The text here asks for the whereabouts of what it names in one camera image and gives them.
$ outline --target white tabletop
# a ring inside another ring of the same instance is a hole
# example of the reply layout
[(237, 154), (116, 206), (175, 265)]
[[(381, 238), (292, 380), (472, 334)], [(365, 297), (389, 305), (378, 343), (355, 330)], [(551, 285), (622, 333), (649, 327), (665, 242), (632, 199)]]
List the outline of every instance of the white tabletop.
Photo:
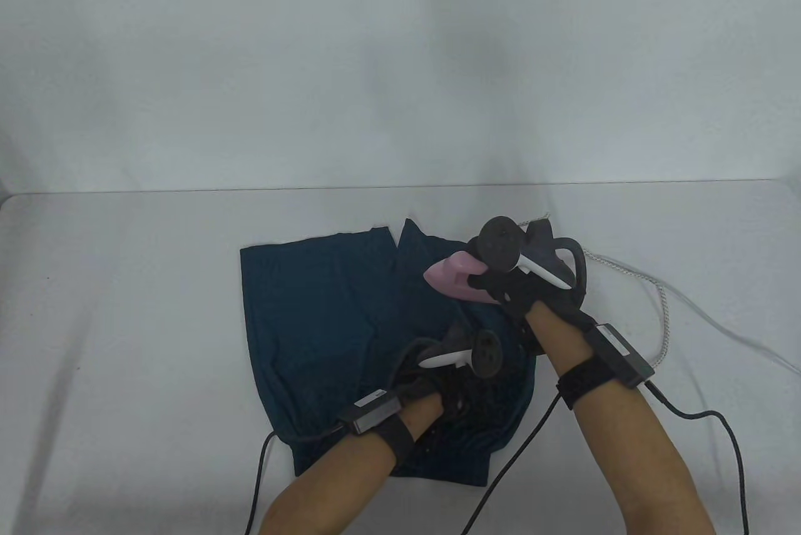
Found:
[[(770, 182), (462, 186), (34, 195), (0, 211), (0, 535), (237, 533), (269, 430), (253, 384), (240, 247), (389, 224), (471, 237), (487, 218), (549, 211), (558, 235), (677, 285), (745, 337), (801, 364), (801, 204)], [(587, 309), (644, 355), (653, 293), (589, 265)], [(655, 377), (673, 403), (724, 412), (746, 462), (754, 532), (801, 522), (801, 379), (678, 301)], [(534, 397), (497, 472), (554, 393)], [(723, 429), (657, 408), (720, 533), (739, 532)], [(292, 480), (269, 454), (261, 510)], [(391, 479), (349, 533), (461, 531), (482, 489)], [(572, 415), (559, 406), (474, 533), (623, 532)]]

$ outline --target forearm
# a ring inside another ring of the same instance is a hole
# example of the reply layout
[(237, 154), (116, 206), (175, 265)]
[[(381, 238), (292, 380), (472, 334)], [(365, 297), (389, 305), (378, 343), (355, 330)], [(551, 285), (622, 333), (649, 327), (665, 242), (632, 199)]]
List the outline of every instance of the forearm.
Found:
[[(442, 413), (438, 393), (400, 412), (417, 441)], [(392, 449), (378, 435), (348, 435), (272, 503), (261, 535), (334, 535), (358, 516), (395, 467)]]
[[(558, 375), (592, 357), (581, 332), (543, 303), (527, 320)], [(640, 392), (610, 381), (580, 398), (574, 413), (630, 535), (714, 533), (686, 464)]]

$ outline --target wrist strap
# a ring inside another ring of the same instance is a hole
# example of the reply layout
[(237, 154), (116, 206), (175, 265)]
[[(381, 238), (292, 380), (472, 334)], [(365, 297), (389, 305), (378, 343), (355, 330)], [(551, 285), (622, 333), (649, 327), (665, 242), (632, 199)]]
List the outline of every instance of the wrist strap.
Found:
[(589, 360), (585, 360), (565, 372), (556, 387), (561, 393), (564, 403), (572, 410), (575, 403), (584, 395), (614, 378), (615, 373), (612, 372), (612, 369), (600, 357), (593, 355)]
[(395, 466), (400, 466), (414, 449), (414, 437), (397, 414), (392, 414), (383, 423), (371, 429), (383, 439), (395, 454)]

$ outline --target white backdrop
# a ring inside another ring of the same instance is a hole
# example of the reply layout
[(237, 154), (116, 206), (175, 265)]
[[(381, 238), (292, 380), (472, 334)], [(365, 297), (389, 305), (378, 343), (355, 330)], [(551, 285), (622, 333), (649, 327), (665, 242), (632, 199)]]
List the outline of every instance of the white backdrop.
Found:
[(773, 178), (801, 0), (0, 0), (0, 186)]

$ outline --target folded garment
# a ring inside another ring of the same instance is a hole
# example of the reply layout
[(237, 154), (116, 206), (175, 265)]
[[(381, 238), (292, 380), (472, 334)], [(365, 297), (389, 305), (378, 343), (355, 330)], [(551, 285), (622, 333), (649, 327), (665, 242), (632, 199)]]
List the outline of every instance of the folded garment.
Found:
[(393, 474), (485, 486), (489, 455), (505, 446), (533, 391), (534, 362), (497, 306), (431, 289), (424, 270), (464, 248), (406, 221), (398, 246), (388, 228), (241, 250), (242, 290), (255, 385), (295, 474), (342, 433), (314, 442), (344, 406), (388, 387), (411, 341), (441, 340), (458, 320), (503, 344), (497, 377), (471, 381), (472, 411), (438, 424)]

